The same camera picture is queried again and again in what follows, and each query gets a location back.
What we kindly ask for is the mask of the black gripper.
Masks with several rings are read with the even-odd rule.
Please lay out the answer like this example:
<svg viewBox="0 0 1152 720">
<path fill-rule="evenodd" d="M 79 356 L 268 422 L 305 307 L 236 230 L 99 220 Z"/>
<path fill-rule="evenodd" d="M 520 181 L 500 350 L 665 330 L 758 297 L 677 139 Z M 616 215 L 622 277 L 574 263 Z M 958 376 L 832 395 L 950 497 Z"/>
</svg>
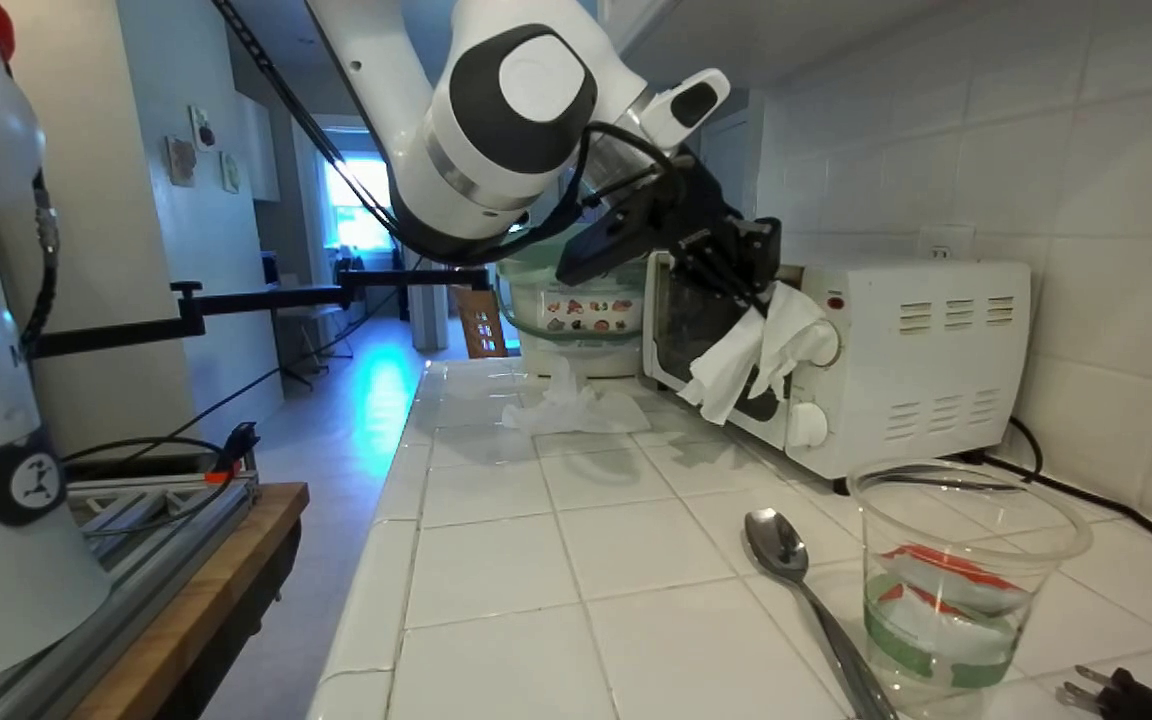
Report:
<svg viewBox="0 0 1152 720">
<path fill-rule="evenodd" d="M 679 157 L 669 174 L 582 228 L 561 252 L 558 280 L 586 284 L 658 249 L 683 249 L 687 280 L 764 310 L 779 270 L 779 220 L 735 220 L 719 181 L 698 157 Z"/>
</svg>

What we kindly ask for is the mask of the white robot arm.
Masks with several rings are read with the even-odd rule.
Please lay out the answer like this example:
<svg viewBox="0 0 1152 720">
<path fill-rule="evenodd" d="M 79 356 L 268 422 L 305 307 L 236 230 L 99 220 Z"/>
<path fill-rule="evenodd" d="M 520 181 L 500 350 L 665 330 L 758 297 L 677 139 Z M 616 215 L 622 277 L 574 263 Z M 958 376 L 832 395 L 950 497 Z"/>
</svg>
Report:
<svg viewBox="0 0 1152 720">
<path fill-rule="evenodd" d="M 441 263 L 494 263 L 561 238 L 561 284 L 648 252 L 701 254 L 701 277 L 754 305 L 719 238 L 754 230 L 683 148 L 733 78 L 701 66 L 648 84 L 582 0 L 455 0 L 429 77 L 402 0 L 305 0 L 363 127 L 390 161 L 402 243 Z"/>
</svg>

